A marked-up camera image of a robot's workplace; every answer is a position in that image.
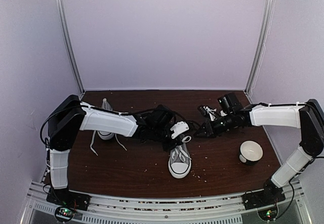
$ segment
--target white wall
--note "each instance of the white wall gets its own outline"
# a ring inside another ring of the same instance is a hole
[[[243,89],[265,0],[64,0],[85,89]]]
[[[78,93],[55,0],[0,0],[0,223],[18,221],[45,169],[42,122]]]
[[[291,103],[318,99],[324,107],[324,0],[275,0],[253,102]],[[268,127],[283,160],[300,142],[299,130]],[[301,175],[314,223],[324,218],[324,161]]]

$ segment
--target white sneaker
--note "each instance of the white sneaker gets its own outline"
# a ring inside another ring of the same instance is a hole
[[[102,100],[102,106],[101,108],[106,109],[106,110],[112,110],[111,105],[107,102],[107,99],[103,99]],[[111,132],[105,132],[105,131],[98,131],[98,136],[102,139],[102,140],[110,140],[111,138],[113,138],[115,136],[114,133]]]
[[[186,143],[171,150],[168,166],[173,177],[183,178],[187,176],[191,169],[191,158]]]

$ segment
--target shoelace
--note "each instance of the shoelace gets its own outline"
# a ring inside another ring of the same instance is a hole
[[[182,139],[183,143],[187,143],[190,142],[191,137],[190,136],[186,136],[185,138]],[[177,146],[174,151],[172,152],[172,159],[175,159],[176,155],[179,157],[179,159],[182,162],[186,162],[186,157],[189,158],[191,160],[191,158],[189,157],[189,155],[185,152],[185,150],[182,148],[182,146]]]

